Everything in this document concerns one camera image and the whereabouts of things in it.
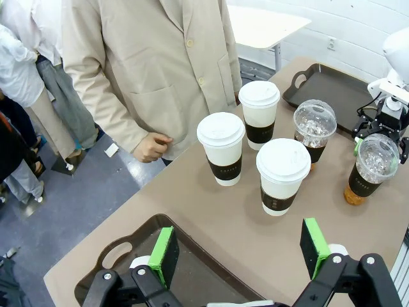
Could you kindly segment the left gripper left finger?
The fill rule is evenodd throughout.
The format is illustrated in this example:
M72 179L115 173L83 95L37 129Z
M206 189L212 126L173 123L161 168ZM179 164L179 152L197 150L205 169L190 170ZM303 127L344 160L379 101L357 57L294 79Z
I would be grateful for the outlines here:
M180 255L174 227L161 229L148 261L136 258L136 264L119 275L116 271L98 271L83 306L181 306L171 292L171 283Z

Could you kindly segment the person's right hand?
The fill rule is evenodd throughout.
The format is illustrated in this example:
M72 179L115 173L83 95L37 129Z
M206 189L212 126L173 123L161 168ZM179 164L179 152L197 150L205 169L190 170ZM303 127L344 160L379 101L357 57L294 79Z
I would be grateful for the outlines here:
M161 158L172 142L173 138L150 132L136 146L132 154L139 162L151 163Z

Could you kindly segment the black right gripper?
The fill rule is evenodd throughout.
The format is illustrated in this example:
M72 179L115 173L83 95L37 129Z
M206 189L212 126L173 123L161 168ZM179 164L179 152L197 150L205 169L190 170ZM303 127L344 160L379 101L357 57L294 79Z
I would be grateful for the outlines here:
M377 133L378 130L401 131L397 143L399 149L399 162L404 164L408 159L408 106L394 97L376 99L376 116L371 118L362 115L352 130L352 138L355 142L354 156L358 156L361 142L368 136Z

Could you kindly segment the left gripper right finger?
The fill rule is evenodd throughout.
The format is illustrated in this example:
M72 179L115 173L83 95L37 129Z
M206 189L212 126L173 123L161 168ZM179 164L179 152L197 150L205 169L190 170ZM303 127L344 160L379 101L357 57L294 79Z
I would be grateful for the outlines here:
M354 306L401 306L383 258L376 253L354 260L332 252L314 218L302 222L300 248L310 282L294 306L328 306L335 294L348 294Z

